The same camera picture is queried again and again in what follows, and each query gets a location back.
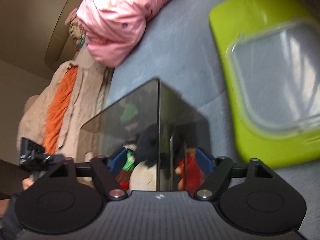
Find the person's left hand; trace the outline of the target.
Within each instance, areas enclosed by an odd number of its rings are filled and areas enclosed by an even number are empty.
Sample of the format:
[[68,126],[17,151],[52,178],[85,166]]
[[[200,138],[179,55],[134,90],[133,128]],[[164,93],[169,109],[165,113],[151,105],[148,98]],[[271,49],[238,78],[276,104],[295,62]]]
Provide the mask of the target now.
[[31,187],[33,183],[35,183],[35,181],[40,178],[40,176],[42,176],[42,172],[39,172],[39,171],[32,172],[28,178],[22,181],[23,189],[27,190],[29,187]]

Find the black left sleeve forearm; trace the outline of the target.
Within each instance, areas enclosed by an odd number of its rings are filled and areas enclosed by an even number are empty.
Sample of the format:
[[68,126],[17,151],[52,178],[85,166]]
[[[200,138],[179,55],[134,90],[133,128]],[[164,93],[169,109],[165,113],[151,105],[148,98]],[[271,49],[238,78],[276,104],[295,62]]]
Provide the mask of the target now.
[[15,204],[21,192],[13,194],[8,202],[7,210],[1,218],[1,239],[17,239],[24,233],[24,227],[17,219],[15,213]]

